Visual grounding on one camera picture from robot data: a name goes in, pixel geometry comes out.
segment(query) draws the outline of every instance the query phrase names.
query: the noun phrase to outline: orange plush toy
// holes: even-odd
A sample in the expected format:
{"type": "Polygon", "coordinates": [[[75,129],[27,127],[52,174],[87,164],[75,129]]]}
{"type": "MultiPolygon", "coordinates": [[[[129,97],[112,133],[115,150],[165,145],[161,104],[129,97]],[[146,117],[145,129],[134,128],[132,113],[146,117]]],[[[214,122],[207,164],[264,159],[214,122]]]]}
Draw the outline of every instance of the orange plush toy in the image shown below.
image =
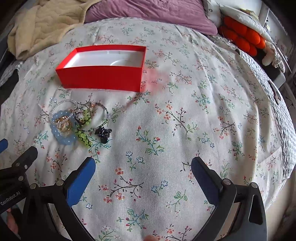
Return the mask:
{"type": "Polygon", "coordinates": [[[226,16],[218,32],[222,36],[232,40],[232,42],[241,50],[250,56],[257,55],[257,49],[265,48],[265,40],[256,31],[239,23],[231,17],[226,16]]]}

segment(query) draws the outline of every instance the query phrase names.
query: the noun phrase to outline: bed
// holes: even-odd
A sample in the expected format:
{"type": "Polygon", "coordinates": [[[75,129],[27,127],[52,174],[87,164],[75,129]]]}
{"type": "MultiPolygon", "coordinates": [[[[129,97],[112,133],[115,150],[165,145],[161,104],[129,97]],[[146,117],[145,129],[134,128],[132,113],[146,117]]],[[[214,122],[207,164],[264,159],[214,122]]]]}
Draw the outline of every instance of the bed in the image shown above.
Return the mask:
{"type": "MultiPolygon", "coordinates": [[[[276,104],[265,72],[220,37],[138,18],[102,20],[28,58],[19,79],[1,106],[0,139],[9,146],[0,168],[33,145],[38,158],[28,181],[44,186],[94,158],[96,172],[73,209],[97,240],[192,239],[214,210],[190,170],[195,156],[221,178],[256,182],[266,209],[295,165],[295,131],[284,101],[276,104]],[[74,48],[93,44],[147,46],[140,93],[61,86],[56,66],[74,48]],[[108,143],[89,133],[91,148],[78,141],[59,145],[49,124],[52,107],[89,98],[111,114],[108,143]]],[[[98,112],[93,124],[102,117],[98,112]]]]}

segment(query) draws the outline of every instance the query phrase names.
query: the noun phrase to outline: blue gripper pad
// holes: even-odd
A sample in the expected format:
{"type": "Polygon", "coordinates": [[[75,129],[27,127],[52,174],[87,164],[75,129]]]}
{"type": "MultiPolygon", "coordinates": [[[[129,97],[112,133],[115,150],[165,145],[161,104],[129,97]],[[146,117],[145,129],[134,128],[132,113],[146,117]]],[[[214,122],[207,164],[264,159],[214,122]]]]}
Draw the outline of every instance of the blue gripper pad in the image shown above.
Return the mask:
{"type": "Polygon", "coordinates": [[[95,160],[93,158],[87,157],[84,160],[84,162],[79,166],[79,168],[76,171],[72,172],[72,173],[75,173],[75,174],[78,173],[78,174],[77,174],[77,177],[72,181],[70,186],[67,188],[67,203],[70,207],[73,205],[76,205],[79,202],[95,170],[96,170],[95,160]]]}
{"type": "Polygon", "coordinates": [[[217,206],[220,189],[222,189],[221,178],[198,156],[192,159],[191,170],[208,202],[217,206]]]}
{"type": "Polygon", "coordinates": [[[2,139],[0,141],[0,153],[4,151],[8,147],[8,141],[6,139],[2,139]]]}

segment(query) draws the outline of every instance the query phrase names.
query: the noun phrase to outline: metal bolt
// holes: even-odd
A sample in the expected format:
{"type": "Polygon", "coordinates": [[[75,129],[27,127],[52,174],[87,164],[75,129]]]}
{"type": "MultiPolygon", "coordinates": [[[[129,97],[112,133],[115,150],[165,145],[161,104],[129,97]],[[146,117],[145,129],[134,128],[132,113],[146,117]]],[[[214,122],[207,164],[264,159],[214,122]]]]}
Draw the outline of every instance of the metal bolt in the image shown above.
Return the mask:
{"type": "Polygon", "coordinates": [[[229,180],[229,179],[223,179],[223,183],[225,184],[225,185],[230,185],[231,184],[231,181],[229,180]]]}
{"type": "Polygon", "coordinates": [[[257,187],[258,187],[257,183],[251,183],[251,186],[252,186],[253,188],[257,188],[257,187]]]}
{"type": "Polygon", "coordinates": [[[36,183],[32,183],[31,185],[30,185],[30,188],[31,189],[35,189],[37,187],[37,184],[36,183]]]}
{"type": "Polygon", "coordinates": [[[64,181],[63,180],[57,180],[57,182],[56,182],[56,185],[57,186],[61,186],[63,184],[64,184],[64,181]]]}

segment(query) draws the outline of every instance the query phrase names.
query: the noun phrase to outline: white cushion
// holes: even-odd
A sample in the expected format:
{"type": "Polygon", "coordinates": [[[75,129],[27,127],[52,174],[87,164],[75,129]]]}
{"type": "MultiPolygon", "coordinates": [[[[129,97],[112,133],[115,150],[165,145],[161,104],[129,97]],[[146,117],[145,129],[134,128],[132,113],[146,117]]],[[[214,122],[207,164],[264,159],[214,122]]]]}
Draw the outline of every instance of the white cushion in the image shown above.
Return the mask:
{"type": "Polygon", "coordinates": [[[218,4],[215,0],[202,0],[204,9],[205,9],[205,15],[209,20],[211,20],[215,26],[218,28],[221,26],[221,12],[219,9],[218,4]]]}
{"type": "Polygon", "coordinates": [[[238,9],[235,9],[233,7],[222,6],[222,5],[220,5],[220,11],[222,14],[229,16],[229,17],[235,19],[236,21],[246,25],[247,27],[255,30],[265,40],[273,43],[271,37],[266,32],[266,30],[260,25],[260,23],[257,20],[252,18],[250,15],[248,15],[245,12],[242,12],[238,9]]]}

